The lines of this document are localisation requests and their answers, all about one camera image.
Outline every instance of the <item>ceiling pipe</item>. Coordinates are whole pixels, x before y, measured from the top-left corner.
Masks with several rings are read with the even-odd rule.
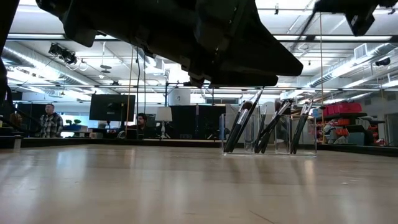
[[[365,63],[371,63],[373,61],[379,60],[381,57],[387,55],[389,52],[393,51],[398,47],[397,43],[393,44],[381,44],[381,45],[368,45],[368,51],[366,52],[365,59],[356,59],[354,56],[348,57],[334,65],[332,65],[323,75],[315,75],[312,81],[308,82],[304,88],[315,88],[322,83],[330,81],[334,78],[340,77],[348,72],[357,69],[360,65]],[[293,98],[301,94],[303,91],[294,90],[288,91],[281,94],[282,99]]]
[[[39,64],[47,65],[46,67],[51,68],[51,70],[53,70],[55,74],[60,74],[60,76],[65,75],[66,77],[71,78],[81,84],[100,85],[100,83],[97,83],[80,73],[69,70],[65,67],[65,65],[61,63],[58,63],[56,61],[51,62],[52,59],[49,59],[40,53],[34,52],[32,49],[25,47],[17,42],[7,42],[4,46],[4,49],[7,50],[8,53],[13,54],[15,57],[19,58],[20,61],[24,61],[25,65],[28,65],[28,67],[32,67],[32,65],[33,67],[38,67]],[[106,92],[110,94],[118,94],[118,92],[111,89],[107,89]]]

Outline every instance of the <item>person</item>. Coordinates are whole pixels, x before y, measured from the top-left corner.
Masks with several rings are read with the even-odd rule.
[[[144,135],[145,129],[147,127],[148,117],[144,113],[139,113],[137,115],[137,132],[138,135]]]
[[[46,114],[40,118],[42,130],[40,132],[40,138],[57,138],[61,136],[63,129],[62,117],[55,113],[55,107],[52,104],[45,105]]]
[[[138,137],[138,139],[140,140],[152,137],[154,133],[151,128],[147,127],[147,121],[147,115],[144,113],[139,113],[137,115],[137,124],[127,127],[127,129],[137,130],[136,134],[138,134],[138,136],[135,136],[134,134],[129,134],[127,137],[131,139],[135,139],[136,137]]]

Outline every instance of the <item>lamp shade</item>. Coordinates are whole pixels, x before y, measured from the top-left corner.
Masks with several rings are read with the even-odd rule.
[[[173,121],[172,109],[169,107],[157,108],[156,121]]]

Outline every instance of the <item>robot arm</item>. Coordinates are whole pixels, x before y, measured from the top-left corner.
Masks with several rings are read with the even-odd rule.
[[[181,64],[192,84],[273,86],[303,65],[262,25],[254,0],[37,0],[66,36],[91,47],[111,35]]]

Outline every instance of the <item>dark hair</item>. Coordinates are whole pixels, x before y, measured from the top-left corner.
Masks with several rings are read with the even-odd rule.
[[[147,120],[148,120],[147,115],[144,114],[144,113],[139,113],[139,114],[137,115],[137,118],[138,118],[139,116],[142,116],[142,118],[144,119],[144,121],[147,121]]]

